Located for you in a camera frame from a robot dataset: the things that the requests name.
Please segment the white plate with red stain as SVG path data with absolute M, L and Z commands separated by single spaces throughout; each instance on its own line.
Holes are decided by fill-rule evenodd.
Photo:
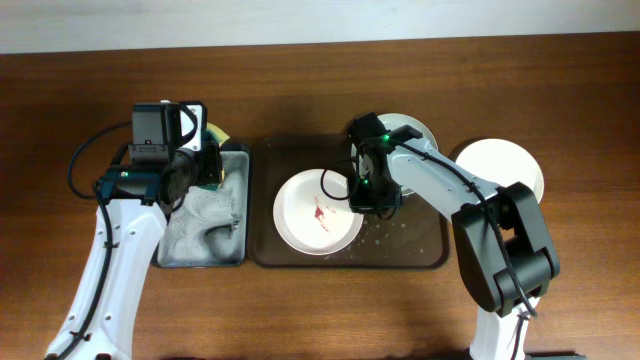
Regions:
M 347 247 L 361 230 L 364 216 L 344 199 L 345 176 L 310 169 L 289 178 L 273 204 L 278 234 L 293 249 L 308 255 L 329 255 Z

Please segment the green and yellow sponge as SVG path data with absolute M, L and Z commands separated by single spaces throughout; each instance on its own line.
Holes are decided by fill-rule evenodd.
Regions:
M 230 139 L 230 136 L 227 135 L 222 129 L 218 126 L 208 123 L 206 125 L 206 136 L 205 139 L 207 141 L 215 142 L 219 148 L 222 148 L 222 145 Z M 220 184 L 224 181 L 225 171 L 221 171 L 221 179 L 218 182 L 208 183 L 207 185 L 201 186 L 201 189 L 217 191 Z

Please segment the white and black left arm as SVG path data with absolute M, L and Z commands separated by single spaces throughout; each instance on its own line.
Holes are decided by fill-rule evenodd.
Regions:
M 222 178 L 219 146 L 142 145 L 158 161 L 123 163 L 121 146 L 90 199 L 98 204 L 90 255 L 70 311 L 45 353 L 48 359 L 129 359 L 150 262 L 175 203 L 195 185 Z

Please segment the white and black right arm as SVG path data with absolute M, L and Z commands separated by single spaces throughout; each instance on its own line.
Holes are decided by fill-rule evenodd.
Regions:
M 470 359 L 525 359 L 535 307 L 560 263 L 539 203 L 522 183 L 478 178 L 423 138 L 353 135 L 367 170 L 349 180 L 349 206 L 380 214 L 399 208 L 407 187 L 452 225 L 462 281 L 479 307 Z

